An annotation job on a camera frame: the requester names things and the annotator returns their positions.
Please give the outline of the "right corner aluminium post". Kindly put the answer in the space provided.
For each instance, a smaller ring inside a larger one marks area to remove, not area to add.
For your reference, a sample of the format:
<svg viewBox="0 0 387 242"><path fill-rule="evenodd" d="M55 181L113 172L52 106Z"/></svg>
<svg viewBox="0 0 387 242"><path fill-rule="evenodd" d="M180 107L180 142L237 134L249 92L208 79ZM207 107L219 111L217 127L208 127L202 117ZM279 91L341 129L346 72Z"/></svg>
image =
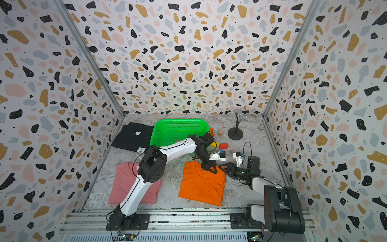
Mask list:
<svg viewBox="0 0 387 242"><path fill-rule="evenodd" d="M288 72L292 66L292 63L293 61L295 60L296 56L297 56L297 53L301 47L301 44L305 38L305 35L309 29L309 26L312 22L312 19L313 17L315 16L317 10L318 10L318 7L320 5L321 1L320 0L313 0L311 1L311 4L309 6L309 9L305 15L305 20L303 21L301 27L300 27L300 31L299 31L299 34L297 35L296 39L295 39L295 42L293 44L293 47L290 51L290 54L285 62L285 65L284 65L284 68L282 69L282 72L281 72L281 75L279 76L279 80L277 82L277 84L275 85L274 89L273 89L273 93L269 99L269 102L266 106L266 109L263 113L263 118L267 118L270 114L270 109L272 108L272 106L274 105L274 102L276 100L276 96L277 94L280 92L280 88L281 86L283 85L287 75L288 75Z"/></svg>

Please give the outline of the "left corner aluminium post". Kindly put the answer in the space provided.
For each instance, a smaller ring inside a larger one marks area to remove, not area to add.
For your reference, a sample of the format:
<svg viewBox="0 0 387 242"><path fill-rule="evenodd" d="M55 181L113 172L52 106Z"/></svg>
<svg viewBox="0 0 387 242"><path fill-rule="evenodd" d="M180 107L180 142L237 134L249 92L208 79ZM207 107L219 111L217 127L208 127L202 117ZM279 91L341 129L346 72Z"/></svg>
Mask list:
<svg viewBox="0 0 387 242"><path fill-rule="evenodd" d="M81 33L79 31L79 29L77 28L76 24L74 23L71 15L69 14L65 4L63 1L57 1L57 0L53 0L51 1L54 8L56 9L56 11L58 12L58 14L60 15L60 17L62 18L62 20L64 21L66 27L68 28L69 32L71 33L71 35L73 36L74 38L74 41L77 43L80 51L82 52L83 56L85 57L87 63L89 64L91 70L93 71L93 73L97 76L99 82L101 83L102 87L105 89L105 92L107 94L107 96L109 97L109 99L111 100L112 102L112 106L115 108L116 112L121 116L121 118L123 119L125 117L125 114L124 112L122 111L116 97L114 96L109 84L107 83L104 75L102 74L100 68L98 67L95 59L93 58L93 56L91 55L91 52L87 46L87 44L84 42L82 36L81 36Z"/></svg>

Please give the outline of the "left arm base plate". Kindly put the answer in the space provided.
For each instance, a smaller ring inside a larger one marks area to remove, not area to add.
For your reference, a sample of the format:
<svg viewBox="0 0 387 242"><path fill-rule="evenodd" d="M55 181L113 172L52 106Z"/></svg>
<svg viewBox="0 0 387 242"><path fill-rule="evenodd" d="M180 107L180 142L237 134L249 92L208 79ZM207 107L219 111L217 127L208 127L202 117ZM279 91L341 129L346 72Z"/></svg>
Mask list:
<svg viewBox="0 0 387 242"><path fill-rule="evenodd" d="M107 231L146 231L148 229L150 214L135 213L130 216L112 214L106 225Z"/></svg>

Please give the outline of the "corner aluminium post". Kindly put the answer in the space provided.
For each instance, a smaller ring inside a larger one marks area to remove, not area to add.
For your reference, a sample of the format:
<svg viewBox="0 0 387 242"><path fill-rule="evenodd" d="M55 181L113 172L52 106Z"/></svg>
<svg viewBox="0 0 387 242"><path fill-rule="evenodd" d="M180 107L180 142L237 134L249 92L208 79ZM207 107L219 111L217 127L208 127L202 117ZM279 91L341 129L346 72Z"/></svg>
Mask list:
<svg viewBox="0 0 387 242"><path fill-rule="evenodd" d="M105 89L105 92L107 94L107 96L109 97L109 99L111 100L112 102L112 106L115 108L116 112L121 116L121 118L123 119L125 117L125 114L124 112L122 111L116 97L114 96L109 84L107 83L104 75L102 74L100 68L98 67L95 59L93 58L93 56L91 55L91 52L87 46L87 44L84 42L82 36L81 36L81 33L79 31L79 29L77 28L76 24L74 23L71 15L69 14L65 4L63 1L57 1L57 0L53 0L51 1L54 8L56 9L56 11L58 12L58 14L60 15L60 17L62 18L62 20L64 21L66 27L68 28L69 32L71 33L71 35L73 36L74 38L74 41L77 43L80 51L82 52L83 56L85 57L87 63L89 64L91 70L93 71L93 73L97 76L99 82L101 83L102 87Z"/></svg>
<svg viewBox="0 0 387 242"><path fill-rule="evenodd" d="M269 102L266 106L266 109L263 113L263 118L267 118L270 114L270 109L272 108L272 106L274 105L274 102L276 100L276 96L277 94L280 92L280 88L281 86L283 85L287 75L288 75L288 72L292 66L292 63L293 61L295 60L296 56L297 56L297 53L301 47L301 44L305 38L305 35L309 29L309 26L312 22L312 19L313 17L315 16L317 10L318 10L318 7L320 5L321 1L320 0L313 0L311 1L311 4L309 6L309 9L305 15L305 20L303 21L301 27L300 27L300 31L299 31L299 34L297 35L296 39L295 39L295 42L293 44L293 47L290 51L290 54L285 62L285 65L284 65L284 68L282 69L282 72L281 72L281 75L279 76L279 80L277 82L277 84L275 85L274 89L273 89L273 93L269 99Z"/></svg>

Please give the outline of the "aluminium rail frame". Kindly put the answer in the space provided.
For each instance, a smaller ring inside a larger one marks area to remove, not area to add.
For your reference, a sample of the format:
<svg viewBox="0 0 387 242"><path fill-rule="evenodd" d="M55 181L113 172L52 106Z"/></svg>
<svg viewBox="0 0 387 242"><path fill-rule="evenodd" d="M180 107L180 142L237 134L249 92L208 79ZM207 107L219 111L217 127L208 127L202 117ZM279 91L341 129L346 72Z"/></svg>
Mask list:
<svg viewBox="0 0 387 242"><path fill-rule="evenodd" d="M61 242L318 242L314 222L303 212L302 235L244 225L243 208L142 209L128 230L108 230L106 210L70 213Z"/></svg>

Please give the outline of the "orange t-shirt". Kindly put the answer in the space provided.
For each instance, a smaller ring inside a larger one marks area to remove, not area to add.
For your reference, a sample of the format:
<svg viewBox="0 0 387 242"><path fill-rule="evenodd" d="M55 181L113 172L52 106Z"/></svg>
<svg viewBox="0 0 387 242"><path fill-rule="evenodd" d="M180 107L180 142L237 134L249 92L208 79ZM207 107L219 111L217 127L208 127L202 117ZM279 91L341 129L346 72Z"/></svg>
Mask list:
<svg viewBox="0 0 387 242"><path fill-rule="evenodd" d="M183 170L179 197L215 206L221 206L226 175L223 171L203 170L197 161L187 162Z"/></svg>

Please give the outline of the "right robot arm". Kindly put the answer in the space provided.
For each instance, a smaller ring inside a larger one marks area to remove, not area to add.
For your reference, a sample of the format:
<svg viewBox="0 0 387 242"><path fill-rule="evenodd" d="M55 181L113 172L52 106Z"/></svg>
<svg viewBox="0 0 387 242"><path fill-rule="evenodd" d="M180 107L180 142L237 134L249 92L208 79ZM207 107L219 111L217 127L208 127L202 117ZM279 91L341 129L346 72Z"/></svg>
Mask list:
<svg viewBox="0 0 387 242"><path fill-rule="evenodd" d="M230 214L232 229L262 229L282 235L302 235L305 232L306 224L296 189L261 176L258 157L249 156L246 168L232 162L218 168L264 196L263 205L248 204L243 213Z"/></svg>

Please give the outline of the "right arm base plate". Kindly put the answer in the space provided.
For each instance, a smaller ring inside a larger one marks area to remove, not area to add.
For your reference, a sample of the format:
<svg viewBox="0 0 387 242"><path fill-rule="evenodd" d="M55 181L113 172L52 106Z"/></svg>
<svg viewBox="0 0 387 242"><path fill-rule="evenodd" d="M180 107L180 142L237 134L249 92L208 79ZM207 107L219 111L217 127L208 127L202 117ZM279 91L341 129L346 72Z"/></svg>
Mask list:
<svg viewBox="0 0 387 242"><path fill-rule="evenodd" d="M266 229L261 221L253 220L245 213L230 214L231 229Z"/></svg>

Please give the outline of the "red block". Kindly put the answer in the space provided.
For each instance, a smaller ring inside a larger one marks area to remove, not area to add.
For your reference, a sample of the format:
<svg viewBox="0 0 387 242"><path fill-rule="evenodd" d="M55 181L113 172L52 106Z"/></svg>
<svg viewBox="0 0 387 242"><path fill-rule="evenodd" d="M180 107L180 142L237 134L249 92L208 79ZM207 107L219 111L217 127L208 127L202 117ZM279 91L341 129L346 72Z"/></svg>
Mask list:
<svg viewBox="0 0 387 242"><path fill-rule="evenodd" d="M226 150L229 148L229 145L228 143L222 143L222 144L219 144L219 149L221 150Z"/></svg>

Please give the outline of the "orange arch block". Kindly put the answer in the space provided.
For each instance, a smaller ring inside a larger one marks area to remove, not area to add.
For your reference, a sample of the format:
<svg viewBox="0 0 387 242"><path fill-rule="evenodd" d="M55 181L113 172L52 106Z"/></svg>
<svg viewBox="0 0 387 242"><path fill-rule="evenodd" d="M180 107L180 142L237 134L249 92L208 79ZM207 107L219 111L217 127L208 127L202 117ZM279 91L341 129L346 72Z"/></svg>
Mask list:
<svg viewBox="0 0 387 242"><path fill-rule="evenodd" d="M214 137L215 133L213 132L213 128L209 128L209 133Z"/></svg>

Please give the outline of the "white paper label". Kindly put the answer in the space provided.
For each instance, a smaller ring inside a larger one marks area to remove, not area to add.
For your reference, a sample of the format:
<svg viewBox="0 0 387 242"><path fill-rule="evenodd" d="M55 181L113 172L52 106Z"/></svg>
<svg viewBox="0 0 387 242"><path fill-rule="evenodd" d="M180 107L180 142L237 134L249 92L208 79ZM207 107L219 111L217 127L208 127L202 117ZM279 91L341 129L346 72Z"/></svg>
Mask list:
<svg viewBox="0 0 387 242"><path fill-rule="evenodd" d="M145 150L146 150L146 148L144 148L144 147L139 147L138 150L137 150L137 152L138 152L138 153L143 153Z"/></svg>

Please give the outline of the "black stand with mirror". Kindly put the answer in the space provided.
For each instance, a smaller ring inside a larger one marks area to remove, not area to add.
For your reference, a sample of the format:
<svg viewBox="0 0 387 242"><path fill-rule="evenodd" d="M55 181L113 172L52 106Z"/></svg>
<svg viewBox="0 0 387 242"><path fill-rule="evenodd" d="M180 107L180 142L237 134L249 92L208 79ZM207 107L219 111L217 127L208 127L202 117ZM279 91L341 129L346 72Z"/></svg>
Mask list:
<svg viewBox="0 0 387 242"><path fill-rule="evenodd" d="M247 115L245 113L236 113L236 125L234 128L228 130L228 137L231 140L241 140L243 138L243 131L239 128L240 123L244 123L247 120Z"/></svg>

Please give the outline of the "black folded t-shirt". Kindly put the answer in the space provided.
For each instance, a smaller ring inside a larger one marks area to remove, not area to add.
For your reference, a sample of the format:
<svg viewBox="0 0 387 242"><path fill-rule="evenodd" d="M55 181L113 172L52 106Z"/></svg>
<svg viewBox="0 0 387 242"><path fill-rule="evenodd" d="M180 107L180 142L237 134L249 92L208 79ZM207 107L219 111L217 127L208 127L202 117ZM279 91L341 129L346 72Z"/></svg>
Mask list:
<svg viewBox="0 0 387 242"><path fill-rule="evenodd" d="M112 143L112 147L137 152L139 147L146 150L150 145L153 126L130 122L124 125Z"/></svg>

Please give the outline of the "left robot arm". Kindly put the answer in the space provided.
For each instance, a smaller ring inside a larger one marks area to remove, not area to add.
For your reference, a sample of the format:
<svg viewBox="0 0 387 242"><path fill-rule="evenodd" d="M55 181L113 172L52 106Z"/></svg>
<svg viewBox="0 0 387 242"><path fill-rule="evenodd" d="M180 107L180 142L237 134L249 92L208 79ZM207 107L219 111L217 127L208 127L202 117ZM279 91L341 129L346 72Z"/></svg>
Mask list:
<svg viewBox="0 0 387 242"><path fill-rule="evenodd" d="M186 139L169 146L152 145L139 163L138 174L131 190L116 206L114 214L124 218L134 215L150 186L163 177L167 163L186 154L194 153L202 162L203 170L216 174L216 161L210 159L207 151L214 142L214 137L207 132L203 136L189 135Z"/></svg>

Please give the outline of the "green plastic basket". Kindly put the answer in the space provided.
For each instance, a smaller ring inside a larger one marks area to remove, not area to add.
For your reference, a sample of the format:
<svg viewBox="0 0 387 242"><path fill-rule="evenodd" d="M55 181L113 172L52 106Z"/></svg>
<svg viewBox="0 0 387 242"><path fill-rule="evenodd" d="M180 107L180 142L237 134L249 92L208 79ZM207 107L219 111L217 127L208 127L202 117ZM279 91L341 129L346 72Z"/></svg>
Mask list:
<svg viewBox="0 0 387 242"><path fill-rule="evenodd" d="M155 124L151 136L148 151L158 147L165 151L167 146L182 149L180 155L194 153L195 148L190 148L190 144L195 144L188 140L190 135L196 135L199 140L203 140L206 147L214 142L213 135L209 132L209 124L205 120L198 119L169 119L162 120Z"/></svg>

